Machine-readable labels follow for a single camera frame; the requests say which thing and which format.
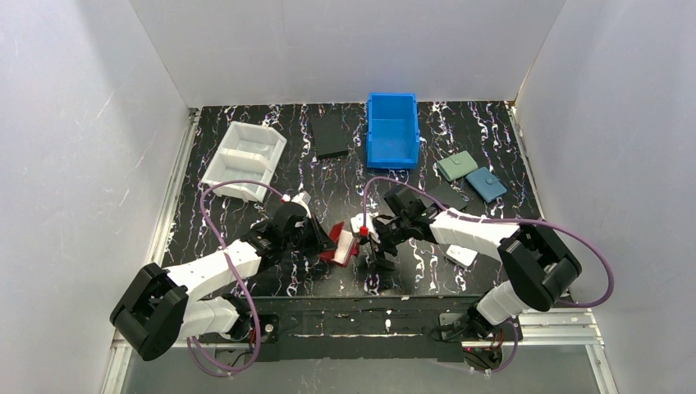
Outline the red card holder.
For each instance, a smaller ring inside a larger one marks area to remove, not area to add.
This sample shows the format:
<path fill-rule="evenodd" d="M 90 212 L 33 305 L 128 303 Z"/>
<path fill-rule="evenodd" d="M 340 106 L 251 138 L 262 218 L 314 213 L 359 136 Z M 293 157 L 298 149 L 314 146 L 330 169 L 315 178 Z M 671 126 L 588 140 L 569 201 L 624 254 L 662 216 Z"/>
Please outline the red card holder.
<path fill-rule="evenodd" d="M 329 238 L 335 242 L 336 248 L 322 252 L 319 258 L 326 263 L 333 263 L 340 267 L 346 267 L 350 259 L 358 254 L 359 242 L 350 231 L 350 226 L 345 222 L 335 224 Z"/>

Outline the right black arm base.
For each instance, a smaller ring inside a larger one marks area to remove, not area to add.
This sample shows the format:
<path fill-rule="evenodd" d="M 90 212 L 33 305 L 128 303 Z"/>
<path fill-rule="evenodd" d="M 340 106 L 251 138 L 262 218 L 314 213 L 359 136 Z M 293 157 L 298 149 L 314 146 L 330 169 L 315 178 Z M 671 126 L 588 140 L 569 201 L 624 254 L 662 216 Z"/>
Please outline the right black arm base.
<path fill-rule="evenodd" d="M 484 359 L 480 357 L 479 361 L 475 362 L 474 371 L 480 373 L 496 373 L 505 369 L 516 356 L 520 342 L 520 330 L 516 326 L 518 322 L 518 317 L 513 315 L 498 325 L 491 325 L 483 317 L 471 317 L 466 314 L 454 323 L 436 326 L 431 331 L 431 337 L 434 341 L 454 343 L 463 342 L 466 338 L 470 337 L 483 341 L 486 340 L 489 335 L 492 335 L 492 344 L 489 345 L 485 351 L 488 351 L 491 355 L 496 355 L 497 359 L 494 361 L 484 361 Z M 503 359 L 501 347 L 505 341 L 507 328 L 510 329 L 510 333 L 512 334 L 513 348 L 511 353 Z"/>

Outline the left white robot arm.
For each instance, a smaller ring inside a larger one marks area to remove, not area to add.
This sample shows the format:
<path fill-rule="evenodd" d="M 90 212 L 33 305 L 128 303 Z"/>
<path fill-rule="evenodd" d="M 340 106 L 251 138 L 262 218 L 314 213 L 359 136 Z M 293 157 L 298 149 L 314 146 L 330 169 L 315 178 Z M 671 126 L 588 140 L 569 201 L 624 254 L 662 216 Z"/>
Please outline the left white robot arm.
<path fill-rule="evenodd" d="M 315 256 L 336 247 L 306 206 L 286 202 L 222 250 L 169 268 L 143 266 L 109 321 L 142 360 L 155 360 L 178 340 L 230 334 L 239 318 L 251 319 L 245 302 L 208 294 L 278 265 L 288 254 Z"/>

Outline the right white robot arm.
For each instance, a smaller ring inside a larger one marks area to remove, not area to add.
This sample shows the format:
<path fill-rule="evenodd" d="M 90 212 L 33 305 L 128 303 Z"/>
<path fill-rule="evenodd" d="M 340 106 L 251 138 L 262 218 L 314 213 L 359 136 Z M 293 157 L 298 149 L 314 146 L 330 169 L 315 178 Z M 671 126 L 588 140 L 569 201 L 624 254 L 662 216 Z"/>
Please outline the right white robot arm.
<path fill-rule="evenodd" d="M 407 186 L 395 186 L 384 200 L 389 215 L 363 213 L 358 234 L 371 242 L 376 258 L 395 255 L 410 239 L 458 246 L 499 261 L 507 279 L 468 309 L 464 325 L 489 331 L 524 311 L 548 311 L 582 272 L 577 258 L 550 227 L 488 222 L 446 205 L 429 205 Z"/>

